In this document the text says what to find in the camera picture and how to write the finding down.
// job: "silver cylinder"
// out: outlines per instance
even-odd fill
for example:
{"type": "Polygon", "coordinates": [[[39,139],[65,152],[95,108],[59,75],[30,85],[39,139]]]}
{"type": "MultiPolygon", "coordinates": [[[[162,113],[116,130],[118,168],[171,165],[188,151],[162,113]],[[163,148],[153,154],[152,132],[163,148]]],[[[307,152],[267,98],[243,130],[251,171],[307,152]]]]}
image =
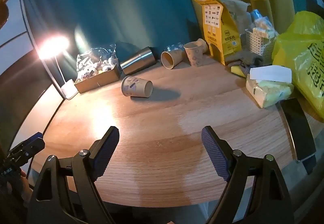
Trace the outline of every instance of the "silver cylinder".
{"type": "Polygon", "coordinates": [[[151,49],[149,47],[146,47],[136,52],[126,61],[122,62],[120,66],[125,75],[132,75],[136,72],[153,66],[154,64],[156,64],[156,62],[157,61],[155,60],[151,49]]]}

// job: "white lamp base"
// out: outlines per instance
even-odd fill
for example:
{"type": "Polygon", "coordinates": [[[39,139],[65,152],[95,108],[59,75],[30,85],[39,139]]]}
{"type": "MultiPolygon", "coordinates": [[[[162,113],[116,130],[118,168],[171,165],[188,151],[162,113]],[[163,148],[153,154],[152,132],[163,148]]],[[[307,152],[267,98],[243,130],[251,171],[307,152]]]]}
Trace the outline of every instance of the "white lamp base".
{"type": "Polygon", "coordinates": [[[61,87],[66,99],[70,100],[75,95],[78,94],[78,90],[74,85],[73,80],[68,80],[62,87],[61,87]]]}

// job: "wood grain tabletop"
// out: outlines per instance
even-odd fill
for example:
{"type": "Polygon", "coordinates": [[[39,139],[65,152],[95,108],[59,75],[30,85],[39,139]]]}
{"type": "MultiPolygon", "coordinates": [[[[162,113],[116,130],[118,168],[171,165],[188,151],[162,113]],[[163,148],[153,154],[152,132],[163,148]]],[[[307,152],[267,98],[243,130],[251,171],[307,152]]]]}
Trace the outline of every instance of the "wood grain tabletop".
{"type": "MultiPolygon", "coordinates": [[[[175,207],[218,199],[225,187],[201,142],[206,125],[246,155],[272,154],[280,168],[293,161],[277,107],[260,109],[245,79],[208,56],[202,67],[181,62],[168,70],[157,63],[134,76],[153,82],[150,98],[125,97],[118,81],[64,101],[32,168],[40,172],[51,154],[74,156],[113,125],[119,129],[119,144],[105,174],[95,182],[102,199],[137,207],[175,207]]],[[[324,124],[298,97],[317,136],[324,124]]],[[[72,178],[69,187],[75,190],[72,178]]]]}

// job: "woven basket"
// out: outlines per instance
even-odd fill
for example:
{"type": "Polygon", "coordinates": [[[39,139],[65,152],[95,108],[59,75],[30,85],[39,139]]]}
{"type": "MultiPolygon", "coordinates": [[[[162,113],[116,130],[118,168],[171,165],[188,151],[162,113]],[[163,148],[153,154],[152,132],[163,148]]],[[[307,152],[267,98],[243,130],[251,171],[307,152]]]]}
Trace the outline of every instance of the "woven basket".
{"type": "Polygon", "coordinates": [[[248,30],[245,30],[245,32],[247,48],[251,52],[262,56],[264,66],[271,65],[271,55],[276,38],[274,37],[272,39],[266,39],[257,34],[251,33],[248,30]]]}

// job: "smartphone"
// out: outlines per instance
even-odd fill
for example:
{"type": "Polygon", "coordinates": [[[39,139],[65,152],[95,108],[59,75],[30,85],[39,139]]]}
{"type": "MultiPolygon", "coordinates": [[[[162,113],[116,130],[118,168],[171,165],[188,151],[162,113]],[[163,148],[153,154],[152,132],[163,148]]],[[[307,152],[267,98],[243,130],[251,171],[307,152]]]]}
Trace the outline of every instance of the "smartphone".
{"type": "Polygon", "coordinates": [[[296,98],[279,102],[285,115],[297,162],[303,162],[316,152],[315,142],[304,111],[296,98]]]}

